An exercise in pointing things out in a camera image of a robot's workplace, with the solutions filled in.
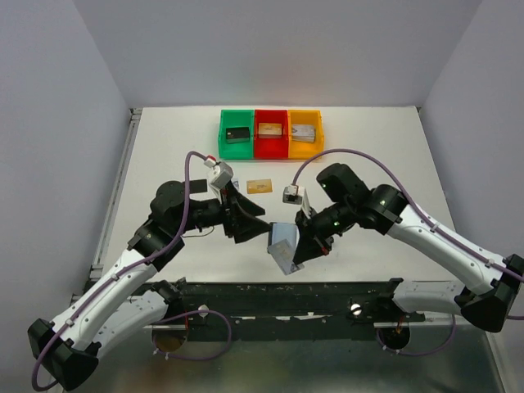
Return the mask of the grey credit card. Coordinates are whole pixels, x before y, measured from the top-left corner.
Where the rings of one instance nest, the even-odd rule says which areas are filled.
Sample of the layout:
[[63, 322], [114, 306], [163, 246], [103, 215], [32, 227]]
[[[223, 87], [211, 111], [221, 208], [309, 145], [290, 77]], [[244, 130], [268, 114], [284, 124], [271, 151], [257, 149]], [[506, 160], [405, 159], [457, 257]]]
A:
[[206, 179], [195, 179], [189, 181], [189, 194], [199, 194], [208, 191], [208, 183]]

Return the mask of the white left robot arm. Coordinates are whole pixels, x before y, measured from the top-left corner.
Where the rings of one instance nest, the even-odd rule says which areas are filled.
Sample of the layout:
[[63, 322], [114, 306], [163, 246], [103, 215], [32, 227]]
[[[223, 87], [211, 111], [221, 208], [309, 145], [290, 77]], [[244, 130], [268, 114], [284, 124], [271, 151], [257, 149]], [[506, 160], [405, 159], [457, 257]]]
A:
[[125, 334], [158, 319], [173, 323], [180, 317], [182, 305], [166, 284], [147, 291], [145, 298], [151, 305], [140, 302], [124, 312], [118, 308], [183, 249], [185, 232], [221, 226], [226, 237], [243, 243], [269, 231], [269, 224], [262, 220], [264, 208], [232, 183], [215, 198], [195, 201], [189, 197], [206, 190], [204, 179], [160, 185], [147, 221], [111, 269], [69, 309], [51, 321], [38, 318], [29, 326], [34, 370], [45, 368], [55, 379], [51, 386], [76, 389], [93, 374], [103, 352]]

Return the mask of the silver VIP credit card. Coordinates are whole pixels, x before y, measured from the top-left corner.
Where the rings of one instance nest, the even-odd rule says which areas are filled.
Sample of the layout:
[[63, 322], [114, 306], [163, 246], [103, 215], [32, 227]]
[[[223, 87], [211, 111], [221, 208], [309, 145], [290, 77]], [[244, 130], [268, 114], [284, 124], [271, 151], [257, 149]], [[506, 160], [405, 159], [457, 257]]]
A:
[[237, 191], [240, 191], [238, 178], [232, 178], [231, 183]]

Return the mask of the black leather card holder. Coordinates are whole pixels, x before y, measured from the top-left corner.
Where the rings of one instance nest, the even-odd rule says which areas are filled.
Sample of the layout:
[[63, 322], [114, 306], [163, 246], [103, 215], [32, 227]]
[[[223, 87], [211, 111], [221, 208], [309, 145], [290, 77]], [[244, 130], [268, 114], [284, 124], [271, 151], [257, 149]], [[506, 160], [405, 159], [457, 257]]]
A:
[[299, 231], [295, 224], [272, 222], [269, 231], [268, 246], [287, 241], [292, 251], [295, 251], [299, 240]]

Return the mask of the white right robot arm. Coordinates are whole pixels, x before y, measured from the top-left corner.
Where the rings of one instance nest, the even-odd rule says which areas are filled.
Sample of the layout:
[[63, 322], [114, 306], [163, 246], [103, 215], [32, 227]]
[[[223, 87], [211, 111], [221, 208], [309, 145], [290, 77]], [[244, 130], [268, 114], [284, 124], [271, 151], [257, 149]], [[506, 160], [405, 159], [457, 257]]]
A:
[[294, 264], [328, 255], [333, 237], [354, 226], [374, 230], [411, 246], [452, 273], [451, 282], [401, 280], [377, 299], [378, 314], [388, 321], [402, 314], [437, 312], [460, 315], [487, 332], [500, 332], [523, 280], [523, 258], [501, 256], [461, 237], [431, 216], [406, 193], [382, 184], [368, 188], [345, 164], [332, 164], [316, 178], [332, 204], [317, 212], [306, 190], [296, 184], [282, 199], [300, 206]]

